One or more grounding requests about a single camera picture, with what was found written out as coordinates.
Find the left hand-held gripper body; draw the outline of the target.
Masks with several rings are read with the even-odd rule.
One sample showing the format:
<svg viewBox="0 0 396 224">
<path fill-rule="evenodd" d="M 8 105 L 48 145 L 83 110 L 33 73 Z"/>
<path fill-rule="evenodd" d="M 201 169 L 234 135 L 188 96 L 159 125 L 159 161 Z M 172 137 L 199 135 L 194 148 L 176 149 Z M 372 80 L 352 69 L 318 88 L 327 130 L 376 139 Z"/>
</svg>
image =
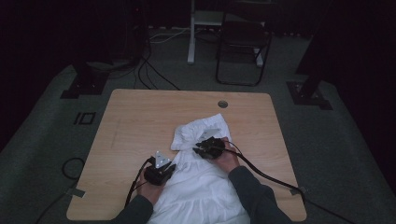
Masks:
<svg viewBox="0 0 396 224">
<path fill-rule="evenodd" d="M 148 163 L 144 177 L 150 184 L 161 186 L 172 176 L 172 162 L 160 151 L 151 156 Z"/>
</svg>

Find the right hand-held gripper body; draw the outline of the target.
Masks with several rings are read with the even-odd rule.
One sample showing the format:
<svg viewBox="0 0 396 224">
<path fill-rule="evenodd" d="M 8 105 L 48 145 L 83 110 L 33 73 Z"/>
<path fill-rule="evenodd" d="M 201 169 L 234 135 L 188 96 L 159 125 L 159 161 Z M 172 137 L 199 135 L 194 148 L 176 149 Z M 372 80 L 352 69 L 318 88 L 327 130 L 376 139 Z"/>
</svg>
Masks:
<svg viewBox="0 0 396 224">
<path fill-rule="evenodd" d="M 206 153 L 202 157 L 203 159 L 214 160 L 222 154 L 225 148 L 224 143 L 220 138 L 215 137 L 215 135 L 219 132 L 219 128 L 207 129 L 204 130 L 204 132 L 198 138 L 198 143 L 200 143 L 206 149 Z"/>
</svg>

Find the white pleated skirt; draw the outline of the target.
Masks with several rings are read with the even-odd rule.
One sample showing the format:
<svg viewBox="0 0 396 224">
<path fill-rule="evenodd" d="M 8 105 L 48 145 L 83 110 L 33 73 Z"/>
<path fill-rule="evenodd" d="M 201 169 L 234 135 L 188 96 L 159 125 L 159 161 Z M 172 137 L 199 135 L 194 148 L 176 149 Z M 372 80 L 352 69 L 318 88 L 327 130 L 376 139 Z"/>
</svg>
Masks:
<svg viewBox="0 0 396 224">
<path fill-rule="evenodd" d="M 177 153 L 172 177 L 153 208 L 148 224 L 249 224 L 228 176 L 193 151 L 210 137 L 230 135 L 221 114 L 176 128 L 171 148 Z"/>
</svg>

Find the person's left hand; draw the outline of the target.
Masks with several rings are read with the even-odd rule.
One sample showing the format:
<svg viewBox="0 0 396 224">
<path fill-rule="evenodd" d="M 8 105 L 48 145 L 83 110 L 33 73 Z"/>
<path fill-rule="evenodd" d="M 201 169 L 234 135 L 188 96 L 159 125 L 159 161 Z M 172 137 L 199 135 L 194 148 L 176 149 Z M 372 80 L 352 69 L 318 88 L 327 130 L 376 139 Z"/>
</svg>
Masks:
<svg viewBox="0 0 396 224">
<path fill-rule="evenodd" d="M 139 176 L 138 185 L 137 194 L 146 198 L 152 205 L 158 202 L 164 189 L 164 185 L 156 186 L 150 184 L 143 174 Z"/>
</svg>

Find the person's right hand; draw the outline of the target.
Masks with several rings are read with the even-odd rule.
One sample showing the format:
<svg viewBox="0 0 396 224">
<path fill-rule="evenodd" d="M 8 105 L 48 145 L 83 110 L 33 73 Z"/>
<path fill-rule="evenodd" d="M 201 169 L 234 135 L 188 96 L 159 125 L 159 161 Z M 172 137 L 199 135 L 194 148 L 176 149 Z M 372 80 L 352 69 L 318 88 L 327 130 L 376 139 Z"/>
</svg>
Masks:
<svg viewBox="0 0 396 224">
<path fill-rule="evenodd" d="M 235 155 L 236 149 L 230 145 L 229 139 L 227 137 L 223 137 L 222 142 L 224 143 L 226 151 L 224 151 L 218 158 L 211 160 L 211 162 L 217 165 L 221 171 L 228 174 L 238 167 L 240 163 Z"/>
</svg>

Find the black stand base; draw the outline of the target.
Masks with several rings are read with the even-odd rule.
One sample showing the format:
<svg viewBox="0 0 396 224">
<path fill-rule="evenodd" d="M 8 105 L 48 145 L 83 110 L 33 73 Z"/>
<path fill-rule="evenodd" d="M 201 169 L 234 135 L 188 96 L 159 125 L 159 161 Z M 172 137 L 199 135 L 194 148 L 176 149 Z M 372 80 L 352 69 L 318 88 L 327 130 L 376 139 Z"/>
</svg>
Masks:
<svg viewBox="0 0 396 224">
<path fill-rule="evenodd" d="M 76 76 L 61 99 L 77 99 L 80 95 L 101 95 L 109 77 L 108 72 L 97 70 L 87 63 L 73 63 Z"/>
<path fill-rule="evenodd" d="M 332 110 L 332 106 L 319 90 L 319 83 L 326 77 L 325 57 L 320 45 L 323 41 L 322 19 L 313 34 L 312 40 L 300 61 L 297 72 L 307 75 L 304 82 L 288 81 L 287 86 L 290 96 L 296 105 L 315 105 L 321 110 Z"/>
</svg>

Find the black folding chair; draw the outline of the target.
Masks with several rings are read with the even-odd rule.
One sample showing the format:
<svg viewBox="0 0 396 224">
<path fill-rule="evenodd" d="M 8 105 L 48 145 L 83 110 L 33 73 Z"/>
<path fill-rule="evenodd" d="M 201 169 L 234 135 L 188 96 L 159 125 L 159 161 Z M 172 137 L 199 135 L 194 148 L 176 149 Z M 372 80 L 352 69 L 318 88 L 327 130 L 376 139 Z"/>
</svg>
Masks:
<svg viewBox="0 0 396 224">
<path fill-rule="evenodd" d="M 276 2 L 268 0 L 231 0 L 223 11 L 220 25 L 219 43 L 216 54 L 216 81 L 220 84 L 237 86 L 257 86 L 263 78 L 273 28 L 279 19 L 280 8 Z M 220 78 L 220 57 L 222 47 L 252 49 L 254 63 L 262 55 L 262 67 L 258 79 L 253 83 L 227 81 Z"/>
</svg>

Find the dark equipment tower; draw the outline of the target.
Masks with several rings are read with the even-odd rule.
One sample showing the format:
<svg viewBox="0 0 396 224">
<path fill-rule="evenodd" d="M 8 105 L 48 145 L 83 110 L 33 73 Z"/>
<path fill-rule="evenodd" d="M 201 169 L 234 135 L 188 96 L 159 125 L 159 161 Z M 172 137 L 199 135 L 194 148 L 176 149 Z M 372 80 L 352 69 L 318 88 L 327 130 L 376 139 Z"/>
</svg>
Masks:
<svg viewBox="0 0 396 224">
<path fill-rule="evenodd" d="M 147 0 L 123 0 L 125 16 L 125 40 L 123 53 L 129 64 L 136 66 L 143 58 L 149 43 L 148 4 Z"/>
</svg>

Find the white desk frame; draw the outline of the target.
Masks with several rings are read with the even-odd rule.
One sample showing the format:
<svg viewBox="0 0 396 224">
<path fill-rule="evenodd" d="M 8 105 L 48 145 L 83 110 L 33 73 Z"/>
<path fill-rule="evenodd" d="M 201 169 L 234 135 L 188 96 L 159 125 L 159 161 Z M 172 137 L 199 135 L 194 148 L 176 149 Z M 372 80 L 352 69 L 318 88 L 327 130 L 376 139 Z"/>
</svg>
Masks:
<svg viewBox="0 0 396 224">
<path fill-rule="evenodd" d="M 195 60 L 195 26 L 221 26 L 223 13 L 213 10 L 200 10 L 195 8 L 195 1 L 191 0 L 191 16 L 190 16 L 190 43 L 187 57 L 187 64 L 194 64 Z"/>
</svg>

